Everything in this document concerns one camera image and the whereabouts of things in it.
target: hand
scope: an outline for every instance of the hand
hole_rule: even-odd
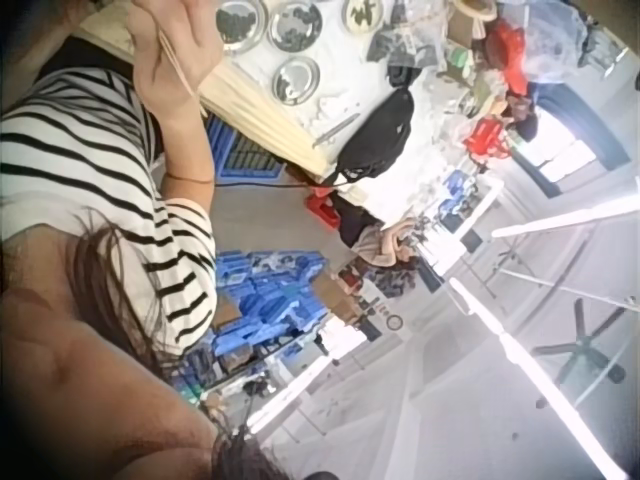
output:
[[[142,103],[158,122],[180,122],[198,111],[164,53],[158,32],[173,46],[189,85],[197,92],[222,60],[222,40],[215,28],[214,0],[133,0],[127,28],[133,38],[133,81]]]

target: black bag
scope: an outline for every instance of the black bag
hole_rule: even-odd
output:
[[[367,118],[338,155],[336,170],[322,182],[328,187],[338,175],[348,183],[386,172],[404,150],[411,134],[414,104],[406,88],[396,90]]]

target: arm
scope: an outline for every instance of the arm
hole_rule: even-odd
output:
[[[134,83],[144,106],[154,114],[167,157],[162,184],[165,198],[185,198],[209,211],[215,183],[213,157],[193,98],[160,46],[162,31],[193,91],[222,59],[222,42],[210,19],[210,0],[159,2],[135,0],[128,28],[134,39]]]
[[[186,198],[209,212],[215,188],[213,155],[197,106],[184,120],[160,124],[167,174],[160,189],[166,199]]]

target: chopsticks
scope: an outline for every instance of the chopsticks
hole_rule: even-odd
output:
[[[204,109],[204,107],[200,103],[200,95],[197,92],[194,92],[193,89],[191,88],[191,85],[189,85],[189,80],[187,80],[187,77],[185,76],[184,71],[180,66],[180,62],[178,61],[178,57],[176,56],[176,53],[173,50],[173,46],[171,45],[171,42],[169,41],[169,39],[167,38],[167,36],[162,30],[160,30],[158,37],[160,38],[160,45],[162,46],[162,49],[164,50],[165,55],[167,55],[169,62],[171,63],[171,65],[173,65],[173,68],[178,74],[178,78],[180,78],[182,85],[184,85],[184,88],[187,89],[187,92],[189,92],[189,95],[191,95],[198,101],[198,105],[200,106],[200,114],[203,117],[207,117],[208,116],[207,111]]]

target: bracelet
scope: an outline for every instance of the bracelet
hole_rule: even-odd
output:
[[[169,178],[172,178],[174,180],[180,180],[182,182],[191,182],[191,183],[198,183],[200,185],[210,185],[212,183],[214,183],[216,181],[215,178],[212,178],[211,180],[193,180],[192,178],[184,178],[184,177],[178,177],[176,175],[172,175],[169,172],[166,172],[165,175]]]

